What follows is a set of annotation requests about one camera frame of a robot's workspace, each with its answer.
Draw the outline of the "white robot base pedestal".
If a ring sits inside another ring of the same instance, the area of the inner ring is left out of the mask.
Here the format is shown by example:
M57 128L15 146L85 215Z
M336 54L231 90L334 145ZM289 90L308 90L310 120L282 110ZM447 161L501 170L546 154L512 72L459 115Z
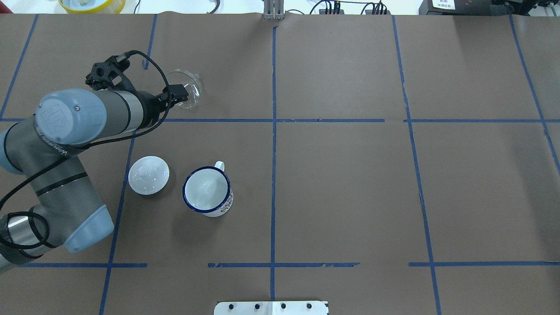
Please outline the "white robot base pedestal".
M328 315L327 301L223 301L214 315Z

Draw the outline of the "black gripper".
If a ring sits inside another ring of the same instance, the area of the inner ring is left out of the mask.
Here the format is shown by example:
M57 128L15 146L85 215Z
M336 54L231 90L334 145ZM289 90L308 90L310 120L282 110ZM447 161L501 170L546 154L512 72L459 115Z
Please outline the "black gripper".
M143 118L139 127L154 126L159 121L161 113L166 111L168 98L188 97L189 93L183 84L169 84L157 95L139 91L139 100L143 108Z

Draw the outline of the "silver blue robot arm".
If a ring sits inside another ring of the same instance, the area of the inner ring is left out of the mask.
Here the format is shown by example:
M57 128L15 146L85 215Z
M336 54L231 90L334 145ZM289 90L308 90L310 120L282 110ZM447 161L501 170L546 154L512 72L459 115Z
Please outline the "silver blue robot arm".
M26 265L60 246L79 252L114 231L113 219L79 159L103 138L157 124L160 114L187 102L184 86L159 95L143 91L69 88L47 94L33 116L1 134L1 166L30 184L38 204L1 217L1 272Z

